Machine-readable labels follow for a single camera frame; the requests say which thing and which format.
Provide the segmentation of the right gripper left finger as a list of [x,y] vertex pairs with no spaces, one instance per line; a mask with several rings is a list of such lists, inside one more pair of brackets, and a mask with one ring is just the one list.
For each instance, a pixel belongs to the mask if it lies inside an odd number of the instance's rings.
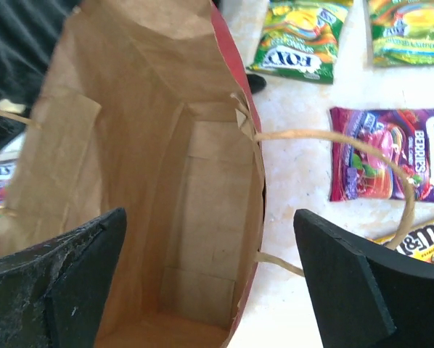
[[117,208],[0,257],[0,347],[93,347],[126,226]]

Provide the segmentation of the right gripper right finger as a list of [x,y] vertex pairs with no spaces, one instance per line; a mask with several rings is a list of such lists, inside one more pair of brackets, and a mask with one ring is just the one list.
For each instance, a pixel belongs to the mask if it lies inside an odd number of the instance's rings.
[[324,347],[434,347],[434,265],[310,210],[293,228]]

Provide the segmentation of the yellow m&m's packet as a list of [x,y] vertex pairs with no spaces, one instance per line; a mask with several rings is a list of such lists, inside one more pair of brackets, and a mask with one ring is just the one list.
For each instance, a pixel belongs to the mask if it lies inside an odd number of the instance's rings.
[[396,247],[402,255],[434,264],[434,221],[410,231]]

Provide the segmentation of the red brown paper bag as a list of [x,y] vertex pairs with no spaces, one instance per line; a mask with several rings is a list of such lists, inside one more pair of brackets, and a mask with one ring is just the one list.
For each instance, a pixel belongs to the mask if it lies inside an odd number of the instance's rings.
[[0,209],[0,257],[111,210],[126,234],[93,347],[226,347],[259,262],[261,124],[210,1],[80,1]]

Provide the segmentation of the dark green fox's packet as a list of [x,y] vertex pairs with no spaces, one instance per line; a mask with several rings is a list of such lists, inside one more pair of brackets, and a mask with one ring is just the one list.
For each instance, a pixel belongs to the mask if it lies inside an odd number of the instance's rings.
[[270,1],[248,70],[332,84],[339,37],[352,1]]

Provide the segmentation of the green yellow snack packet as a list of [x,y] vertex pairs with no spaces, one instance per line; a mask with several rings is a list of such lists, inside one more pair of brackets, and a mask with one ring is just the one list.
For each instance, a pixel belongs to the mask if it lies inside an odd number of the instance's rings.
[[368,1],[373,65],[434,65],[434,1]]

